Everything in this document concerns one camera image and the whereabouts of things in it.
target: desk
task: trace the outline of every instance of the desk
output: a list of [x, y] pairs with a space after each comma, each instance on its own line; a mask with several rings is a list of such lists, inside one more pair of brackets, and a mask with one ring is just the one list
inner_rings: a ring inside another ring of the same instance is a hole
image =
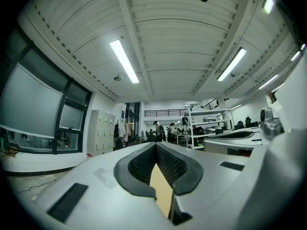
[[183, 134], [174, 134], [174, 135], [176, 135], [176, 137], [177, 137], [177, 145], [178, 145], [178, 136], [186, 136], [186, 135], [183, 135]]

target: white ceiling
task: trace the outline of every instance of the white ceiling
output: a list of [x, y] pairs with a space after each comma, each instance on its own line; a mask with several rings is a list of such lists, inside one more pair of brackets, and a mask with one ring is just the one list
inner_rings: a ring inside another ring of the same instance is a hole
[[[279, 74], [267, 89], [276, 87], [295, 66], [290, 58], [298, 46], [278, 9], [267, 14], [263, 2], [33, 0], [33, 6], [92, 81], [107, 87], [118, 102], [134, 102], [241, 98]], [[138, 84], [124, 75], [109, 46], [118, 39]], [[240, 47], [247, 53], [233, 70], [236, 75], [218, 82]], [[120, 82], [114, 81], [118, 74]]]

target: ceiling light fixture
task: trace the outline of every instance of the ceiling light fixture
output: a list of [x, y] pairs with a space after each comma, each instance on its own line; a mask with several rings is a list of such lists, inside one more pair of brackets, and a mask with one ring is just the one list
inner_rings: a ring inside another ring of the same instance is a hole
[[242, 47], [238, 50], [236, 55], [232, 58], [226, 69], [222, 72], [222, 74], [217, 78], [218, 81], [223, 81], [227, 75], [236, 67], [239, 61], [243, 58], [246, 54], [246, 50]]
[[276, 90], [278, 90], [280, 87], [282, 87], [284, 85], [284, 83], [283, 84], [281, 84], [281, 85], [279, 85], [276, 89], [273, 89], [271, 92], [273, 93], [273, 92], [275, 92]]
[[297, 51], [297, 53], [292, 57], [291, 61], [294, 61], [300, 54], [301, 51]]
[[267, 13], [271, 13], [273, 6], [274, 6], [274, 0], [266, 0], [263, 8]]
[[232, 109], [235, 109], [235, 108], [237, 108], [237, 107], [239, 107], [239, 106], [241, 106], [241, 105], [242, 105], [242, 104], [237, 105], [237, 106], [235, 106], [235, 107], [231, 108], [231, 110], [232, 110]]
[[116, 40], [112, 43], [110, 43], [111, 48], [113, 49], [116, 57], [120, 61], [121, 65], [125, 69], [128, 77], [131, 79], [132, 83], [139, 83], [139, 80], [128, 60], [128, 57], [124, 51], [123, 46], [121, 45], [119, 40]]
[[264, 86], [266, 86], [268, 83], [272, 82], [275, 78], [277, 78], [278, 75], [276, 74], [274, 77], [272, 77], [269, 81], [267, 81], [264, 85], [262, 85], [261, 87], [259, 87], [259, 89], [261, 90]]

